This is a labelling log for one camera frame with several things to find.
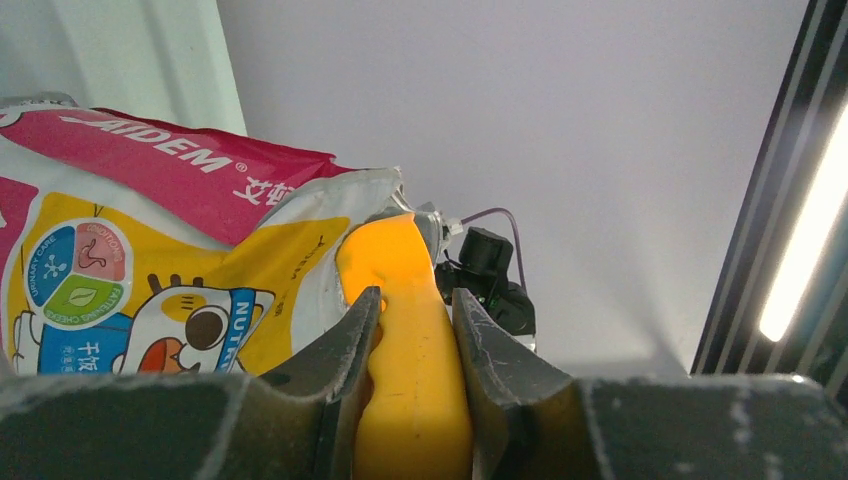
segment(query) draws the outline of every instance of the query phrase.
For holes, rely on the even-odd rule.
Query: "cartoon character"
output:
[[[274,294],[252,288],[218,289],[196,277],[182,285],[171,275],[130,318],[115,313],[80,330],[61,330],[31,311],[14,323],[12,364],[19,374],[181,373],[242,370],[237,354],[271,308]]]

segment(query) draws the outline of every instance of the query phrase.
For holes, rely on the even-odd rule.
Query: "black mechanical part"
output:
[[[0,383],[0,477],[350,478],[379,312],[379,289],[365,290],[336,326],[261,378]]]
[[[495,322],[511,335],[535,335],[536,311],[521,285],[507,278],[513,246],[506,238],[471,227],[459,262],[436,265],[436,284],[447,305],[455,288],[466,288]]]
[[[453,300],[481,478],[848,478],[845,412],[809,380],[572,379]]]

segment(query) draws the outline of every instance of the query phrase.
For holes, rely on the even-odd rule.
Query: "cartoon beak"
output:
[[[139,372],[143,373],[179,373],[183,371],[178,361],[184,344],[174,337],[160,338],[153,342],[141,359]]]

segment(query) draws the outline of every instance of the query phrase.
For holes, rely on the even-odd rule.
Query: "black camera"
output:
[[[471,227],[462,242],[459,261],[436,265],[436,285],[451,304],[454,288],[467,288],[501,328],[513,336],[536,335],[536,311],[521,285],[507,278],[513,246],[504,237]]]

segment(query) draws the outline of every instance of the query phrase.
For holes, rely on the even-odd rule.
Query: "plastic bag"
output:
[[[0,342],[18,374],[261,374],[346,305],[397,169],[112,111],[0,109]]]

